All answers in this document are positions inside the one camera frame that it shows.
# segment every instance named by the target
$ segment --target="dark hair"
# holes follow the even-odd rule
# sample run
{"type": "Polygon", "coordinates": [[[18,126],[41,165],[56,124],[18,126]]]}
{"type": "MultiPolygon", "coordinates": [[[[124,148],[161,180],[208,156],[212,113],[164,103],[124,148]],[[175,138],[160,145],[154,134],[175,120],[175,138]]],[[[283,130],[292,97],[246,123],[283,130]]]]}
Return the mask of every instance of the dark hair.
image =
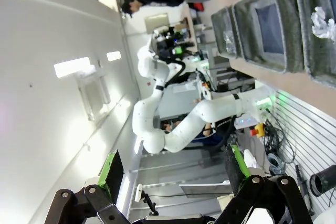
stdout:
{"type": "Polygon", "coordinates": [[[125,14],[129,14],[132,17],[132,11],[130,6],[130,1],[126,1],[121,5],[121,10],[125,14]]]}
{"type": "Polygon", "coordinates": [[[160,129],[162,129],[162,130],[166,130],[166,127],[164,126],[165,124],[167,124],[167,123],[161,123],[161,125],[160,125],[160,129]]]}

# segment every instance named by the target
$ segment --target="red object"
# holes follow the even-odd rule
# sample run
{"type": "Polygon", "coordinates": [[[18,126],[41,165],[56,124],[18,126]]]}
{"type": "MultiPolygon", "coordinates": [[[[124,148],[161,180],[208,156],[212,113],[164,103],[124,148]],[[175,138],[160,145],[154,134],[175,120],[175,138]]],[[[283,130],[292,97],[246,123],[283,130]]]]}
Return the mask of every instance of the red object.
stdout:
{"type": "Polygon", "coordinates": [[[258,130],[256,130],[256,129],[253,129],[253,130],[250,130],[250,136],[255,136],[255,135],[257,135],[259,132],[258,132],[258,130]]]}
{"type": "Polygon", "coordinates": [[[194,7],[199,11],[199,12],[204,12],[204,6],[202,3],[194,3],[194,7]]]}

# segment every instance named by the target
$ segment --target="screw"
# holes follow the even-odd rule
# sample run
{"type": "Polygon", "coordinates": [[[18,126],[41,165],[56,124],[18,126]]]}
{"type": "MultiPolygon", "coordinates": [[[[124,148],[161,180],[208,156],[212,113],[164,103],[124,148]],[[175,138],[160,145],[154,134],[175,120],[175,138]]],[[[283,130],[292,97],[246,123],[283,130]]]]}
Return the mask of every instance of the screw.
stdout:
{"type": "Polygon", "coordinates": [[[252,182],[253,182],[254,184],[257,184],[257,183],[260,182],[260,178],[258,178],[258,177],[253,178],[253,179],[252,179],[252,182]]]}
{"type": "Polygon", "coordinates": [[[287,184],[288,184],[288,179],[286,179],[286,178],[282,179],[282,180],[281,180],[281,183],[282,183],[283,185],[287,185],[287,184]]]}

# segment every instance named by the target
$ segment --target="red emergency stop button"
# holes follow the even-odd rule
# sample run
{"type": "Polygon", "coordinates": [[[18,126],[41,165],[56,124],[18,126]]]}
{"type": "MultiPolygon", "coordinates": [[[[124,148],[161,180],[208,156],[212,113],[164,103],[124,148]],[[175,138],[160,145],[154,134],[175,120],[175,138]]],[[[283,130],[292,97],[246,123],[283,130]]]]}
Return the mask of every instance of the red emergency stop button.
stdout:
{"type": "Polygon", "coordinates": [[[253,130],[250,130],[250,136],[255,136],[255,135],[257,135],[259,132],[258,132],[258,130],[256,130],[256,129],[253,129],[253,130]]]}

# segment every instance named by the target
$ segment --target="white paper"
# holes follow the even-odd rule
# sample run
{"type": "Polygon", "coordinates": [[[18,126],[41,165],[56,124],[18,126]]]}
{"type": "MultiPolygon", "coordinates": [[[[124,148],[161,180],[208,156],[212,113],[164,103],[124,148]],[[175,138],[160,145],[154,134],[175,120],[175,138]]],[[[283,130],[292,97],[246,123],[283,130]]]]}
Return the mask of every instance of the white paper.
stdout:
{"type": "Polygon", "coordinates": [[[325,12],[322,7],[315,7],[314,13],[311,15],[313,34],[321,39],[331,39],[336,43],[336,25],[335,20],[330,18],[328,23],[325,21],[325,12]]]}

